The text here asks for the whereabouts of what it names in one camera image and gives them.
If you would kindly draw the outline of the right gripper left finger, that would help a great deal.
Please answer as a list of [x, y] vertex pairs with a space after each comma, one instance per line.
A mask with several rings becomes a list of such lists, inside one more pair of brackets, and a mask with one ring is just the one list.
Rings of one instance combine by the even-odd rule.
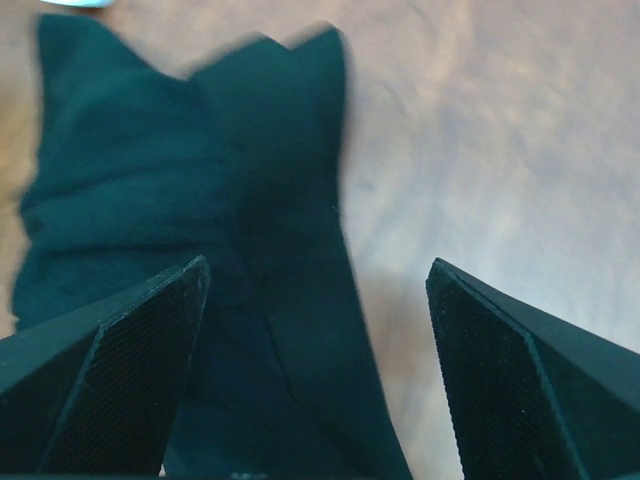
[[1, 342], [5, 474], [156, 474], [209, 286], [203, 258]]

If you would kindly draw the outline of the black underwear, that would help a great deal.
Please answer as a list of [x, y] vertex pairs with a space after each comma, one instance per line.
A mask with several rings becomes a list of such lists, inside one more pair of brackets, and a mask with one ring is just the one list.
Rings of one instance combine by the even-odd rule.
[[42, 15], [37, 38], [18, 328], [203, 256], [166, 471], [409, 478], [340, 225], [340, 31], [258, 35], [184, 79], [88, 17]]

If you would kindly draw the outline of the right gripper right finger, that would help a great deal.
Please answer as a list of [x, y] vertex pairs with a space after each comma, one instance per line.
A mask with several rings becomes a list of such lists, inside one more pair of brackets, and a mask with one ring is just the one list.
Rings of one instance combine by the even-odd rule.
[[635, 479], [637, 353], [438, 259], [426, 281], [468, 479]]

